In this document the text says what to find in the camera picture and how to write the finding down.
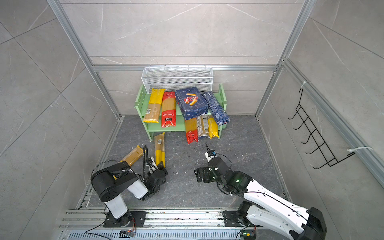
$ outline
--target black wire rack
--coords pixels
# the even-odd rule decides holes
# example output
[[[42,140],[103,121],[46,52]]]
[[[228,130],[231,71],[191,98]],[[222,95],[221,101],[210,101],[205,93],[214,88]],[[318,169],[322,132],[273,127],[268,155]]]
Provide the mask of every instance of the black wire rack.
[[[342,160],[337,160],[337,158],[335,157],[335,155],[333,154],[332,150],[329,148],[328,144],[326,143],[326,141],[324,140],[323,136],[321,135],[321,133],[319,132],[319,130],[317,129],[316,125],[313,124],[313,121],[311,120],[311,118],[308,116],[308,114],[306,113],[306,111],[304,110],[304,108],[302,107],[302,105],[300,104],[301,102],[301,97],[303,96],[303,89],[300,88],[299,90],[299,94],[300,94],[300,100],[299,100],[299,104],[297,105],[296,107],[296,113],[293,115],[293,117],[291,118],[288,118],[289,120],[292,120],[296,115],[298,115],[301,120],[302,120],[302,124],[298,127],[298,128],[293,128],[294,130],[298,130],[299,128],[301,128],[303,125],[307,128],[308,132],[310,133],[310,135],[308,136],[308,139],[306,142],[301,142],[302,144],[307,144],[308,141],[310,140],[310,138],[312,137],[314,142],[316,143],[317,145],[317,148],[315,150],[313,150],[312,152],[305,152],[306,154],[312,154],[314,153],[316,150],[319,150],[322,154],[322,156],[324,157],[326,163],[324,163],[323,165],[321,165],[320,167],[313,167],[314,169],[320,169],[322,167],[324,167],[325,165],[328,164],[328,166],[332,167],[333,165],[335,164],[338,164],[342,161],[344,161],[345,159],[353,156],[355,153],[354,152],[351,152],[349,153],[345,158],[343,158]],[[306,116],[302,116],[302,114],[299,113],[299,110],[303,110],[303,112],[305,113]],[[308,127],[307,123],[310,121],[312,123],[312,125],[314,126],[314,130],[311,131],[310,128]],[[317,133],[320,137],[321,137],[321,141],[322,143],[319,145],[318,141],[316,141],[315,137],[313,136],[313,134]],[[331,160],[327,160],[327,158],[325,157],[324,155],[324,150],[325,149],[321,149],[321,147],[324,146],[323,148],[325,149],[328,149],[329,152],[331,153]]]

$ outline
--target white wire basket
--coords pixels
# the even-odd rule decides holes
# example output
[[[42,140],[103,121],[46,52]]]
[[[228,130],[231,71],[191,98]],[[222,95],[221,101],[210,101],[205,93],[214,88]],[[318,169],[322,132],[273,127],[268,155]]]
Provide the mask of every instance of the white wire basket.
[[[212,90],[214,74],[211,67],[163,66],[144,68],[141,79],[148,94],[152,89],[175,91],[197,87],[201,93]]]

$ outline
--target blue barilla rigatoni box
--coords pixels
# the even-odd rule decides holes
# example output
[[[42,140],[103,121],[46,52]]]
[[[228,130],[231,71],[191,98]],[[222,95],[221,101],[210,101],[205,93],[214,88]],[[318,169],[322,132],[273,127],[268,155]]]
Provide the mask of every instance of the blue barilla rigatoni box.
[[[185,120],[208,113],[208,103],[197,87],[176,90],[175,97]]]
[[[224,125],[230,121],[228,114],[225,112],[223,107],[217,101],[215,95],[212,91],[203,93],[203,97],[208,102],[209,111],[212,114],[212,117],[216,121],[217,125]]]

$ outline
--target black hook rack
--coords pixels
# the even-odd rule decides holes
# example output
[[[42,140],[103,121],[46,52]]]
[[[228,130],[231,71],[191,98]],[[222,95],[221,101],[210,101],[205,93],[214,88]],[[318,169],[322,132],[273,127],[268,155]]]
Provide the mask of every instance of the black hook rack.
[[[354,153],[354,152],[351,152],[351,153],[349,153],[345,158],[343,158],[342,160],[337,160],[337,159],[336,159],[335,155],[333,154],[332,150],[329,148],[329,146],[328,146],[328,144],[326,143],[326,141],[324,140],[323,136],[321,135],[321,133],[319,132],[319,130],[317,129],[317,127],[313,124],[311,118],[308,116],[307,112],[304,110],[304,108],[303,108],[303,107],[301,106],[301,104],[300,104],[300,102],[301,102],[301,97],[303,96],[303,89],[302,89],[302,88],[300,88],[300,90],[299,90],[299,94],[300,94],[300,100],[299,100],[299,104],[298,104],[297,107],[295,108],[296,113],[293,115],[293,117],[288,118],[288,119],[289,119],[289,120],[292,120],[296,115],[298,115],[298,116],[301,118],[301,120],[303,121],[303,123],[302,123],[298,128],[293,128],[293,129],[294,129],[294,130],[298,130],[299,128],[301,128],[301,127],[304,125],[304,126],[307,128],[308,132],[310,133],[310,135],[308,136],[307,141],[306,141],[306,142],[301,142],[302,144],[307,144],[311,137],[313,138],[314,142],[316,143],[317,148],[316,148],[315,150],[313,150],[312,152],[305,152],[305,153],[306,153],[306,154],[312,154],[312,153],[314,153],[316,150],[319,149],[320,152],[321,152],[321,154],[323,155],[323,157],[324,157],[326,163],[323,164],[323,165],[321,165],[320,167],[314,167],[314,169],[320,169],[320,168],[324,167],[324,166],[327,165],[327,164],[328,164],[328,166],[332,167],[333,165],[338,164],[338,163],[344,161],[345,159],[347,159],[347,158],[353,156],[355,153]],[[301,116],[301,114],[299,113],[299,110],[300,110],[300,109],[302,109],[303,112],[305,113],[305,115],[306,115],[306,117],[304,117],[305,119],[304,119],[304,118]],[[307,124],[306,124],[306,121],[307,121],[307,120],[311,121],[312,125],[314,126],[314,130],[313,130],[313,131],[310,131],[309,127],[307,126]],[[316,141],[316,139],[315,139],[314,136],[313,136],[313,134],[314,134],[315,132],[317,132],[317,133],[319,134],[319,136],[321,137],[321,139],[322,139],[322,141],[323,141],[323,143],[320,144],[320,145],[318,144],[318,142]],[[323,150],[321,149],[321,146],[323,146],[323,145],[325,145],[325,146],[328,148],[328,150],[330,151],[330,153],[332,154],[332,159],[329,160],[329,161],[327,160],[327,158],[325,157],[325,155],[324,155],[324,153],[323,153]]]

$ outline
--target wall tile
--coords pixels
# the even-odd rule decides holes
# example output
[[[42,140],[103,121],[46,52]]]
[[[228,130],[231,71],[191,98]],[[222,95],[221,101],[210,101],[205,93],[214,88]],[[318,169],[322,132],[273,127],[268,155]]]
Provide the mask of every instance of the wall tile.
[[[99,75],[110,91],[139,91],[143,84],[142,71],[102,71]]]
[[[384,60],[311,19],[290,58],[384,159]]]
[[[90,56],[279,56],[301,4],[63,7]]]
[[[270,95],[270,100],[287,128],[341,237],[353,240],[380,239],[382,233],[379,222],[384,214],[380,200],[384,198],[382,187],[357,156],[352,156],[332,167],[313,169],[323,165],[325,160],[319,150],[310,155],[305,153],[315,150],[317,146],[312,138],[307,144],[301,143],[301,141],[305,142],[309,136],[305,126],[299,130],[293,130],[293,127],[297,128],[302,123],[300,117],[296,115],[292,120],[288,119],[295,114],[295,107],[300,98],[298,89],[300,85],[286,70],[283,70]],[[338,160],[345,158],[348,153],[346,149],[349,146],[305,92],[301,97],[301,105],[336,158]],[[306,117],[304,112],[300,111],[300,113],[303,114],[303,118]],[[307,120],[306,123],[311,128],[310,121]],[[323,143],[319,135],[315,135],[315,139],[319,144]],[[331,160],[331,153],[326,148],[322,150],[328,160]]]
[[[139,91],[109,91],[122,115],[136,115],[135,101]]]
[[[222,83],[224,90],[265,90],[272,71],[214,71],[213,91]]]
[[[319,0],[311,18],[384,57],[383,9],[380,0]]]
[[[0,157],[1,239],[22,233],[87,127],[59,96]]]
[[[20,240],[53,239],[63,214],[76,207],[103,147],[103,142],[89,127],[49,187]]]
[[[225,91],[227,97],[228,115],[253,115],[256,112],[257,106],[263,97],[264,91]]]
[[[60,0],[61,3],[222,3],[223,0]],[[226,3],[303,3],[304,0],[226,0]]]
[[[107,143],[115,123],[116,117],[108,103],[104,101],[89,126],[104,143]]]
[[[336,229],[291,137],[271,101],[267,101],[260,116],[260,123],[269,143],[278,168],[283,176],[293,203],[307,209],[316,207],[324,216],[327,239],[339,239]]]
[[[61,92],[85,68],[57,19],[16,40]]]
[[[55,18],[46,0],[3,0],[0,22],[13,37]]]
[[[12,36],[5,29],[5,27],[3,27],[3,25],[0,23],[0,43],[8,41],[11,38],[12,38]]]
[[[59,94],[15,40],[0,45],[0,155]]]
[[[63,91],[63,96],[87,124],[104,102],[104,96],[86,69]]]
[[[94,64],[277,64],[279,56],[108,57],[91,56]]]

